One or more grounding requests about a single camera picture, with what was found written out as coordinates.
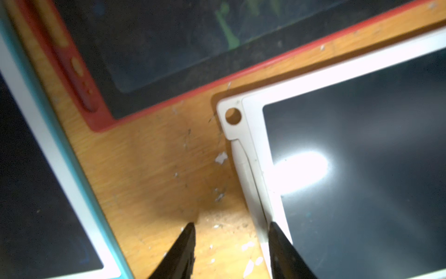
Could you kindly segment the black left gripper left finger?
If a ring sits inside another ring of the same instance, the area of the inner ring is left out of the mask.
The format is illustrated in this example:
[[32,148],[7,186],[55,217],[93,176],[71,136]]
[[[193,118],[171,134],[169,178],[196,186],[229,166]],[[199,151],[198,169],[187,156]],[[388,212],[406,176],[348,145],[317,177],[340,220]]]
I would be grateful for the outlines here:
[[191,279],[195,263],[196,229],[188,223],[149,279]]

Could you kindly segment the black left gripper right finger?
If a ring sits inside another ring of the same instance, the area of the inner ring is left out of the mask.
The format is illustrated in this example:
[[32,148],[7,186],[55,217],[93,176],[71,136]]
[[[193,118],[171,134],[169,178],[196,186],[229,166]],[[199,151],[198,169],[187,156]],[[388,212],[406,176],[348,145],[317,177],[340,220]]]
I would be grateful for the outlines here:
[[275,222],[269,225],[268,246],[273,279],[317,279]]

